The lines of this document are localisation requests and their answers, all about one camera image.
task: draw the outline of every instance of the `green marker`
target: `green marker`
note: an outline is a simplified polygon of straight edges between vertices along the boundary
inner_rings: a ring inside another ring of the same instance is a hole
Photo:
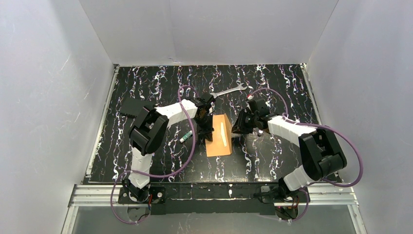
[[[184,143],[186,140],[188,140],[192,136],[192,130],[189,131],[187,134],[185,134],[181,139],[179,139],[180,143]]]

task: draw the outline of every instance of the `orange box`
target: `orange box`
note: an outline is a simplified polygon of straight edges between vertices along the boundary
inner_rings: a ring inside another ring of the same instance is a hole
[[[224,156],[232,153],[231,129],[226,114],[214,115],[212,117],[212,141],[205,140],[206,156]]]

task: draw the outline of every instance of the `white enclosure wall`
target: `white enclosure wall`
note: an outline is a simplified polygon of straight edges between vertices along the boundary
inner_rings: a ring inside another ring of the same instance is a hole
[[[413,4],[340,0],[308,72],[324,124],[362,153],[355,192],[369,233],[412,233]],[[346,148],[348,182],[358,173]]]
[[[113,63],[307,62],[337,0],[80,0]]]
[[[0,3],[1,233],[60,233],[113,65],[80,3]]]

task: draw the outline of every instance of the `black marble table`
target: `black marble table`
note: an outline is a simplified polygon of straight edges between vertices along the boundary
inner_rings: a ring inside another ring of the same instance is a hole
[[[87,182],[111,183],[130,168],[131,147],[127,132],[133,119],[119,113],[125,97],[165,106],[177,102],[177,90],[183,84],[195,87],[201,94],[223,91],[242,82],[249,88],[218,97],[215,114],[226,113],[233,124],[239,111],[245,107],[247,94],[269,87],[285,98],[291,119],[317,123],[299,64],[121,67]],[[187,90],[187,94],[193,95],[193,92]],[[260,95],[267,100],[273,112],[283,112],[283,104],[278,97],[267,91]],[[184,164],[192,147],[192,139],[184,144],[179,139],[189,130],[187,120],[168,128],[165,141],[153,155],[151,174],[170,174]],[[301,165],[299,148],[278,136],[257,136],[254,132],[234,137],[232,155],[219,157],[207,157],[202,140],[197,139],[196,144],[192,161],[179,175],[161,180],[152,178],[151,181],[270,182],[277,181]]]

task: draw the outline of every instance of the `silver wrench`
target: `silver wrench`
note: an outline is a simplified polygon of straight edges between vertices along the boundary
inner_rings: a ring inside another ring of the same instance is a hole
[[[228,90],[221,91],[221,92],[218,92],[218,93],[210,93],[210,94],[211,94],[214,98],[217,98],[217,97],[219,97],[219,96],[221,96],[221,95],[224,95],[224,94],[227,94],[227,93],[231,93],[231,92],[234,92],[234,91],[247,89],[248,86],[243,87],[243,84],[244,84],[244,83],[241,83],[240,85],[238,85],[237,87],[232,88],[232,89],[228,89]]]

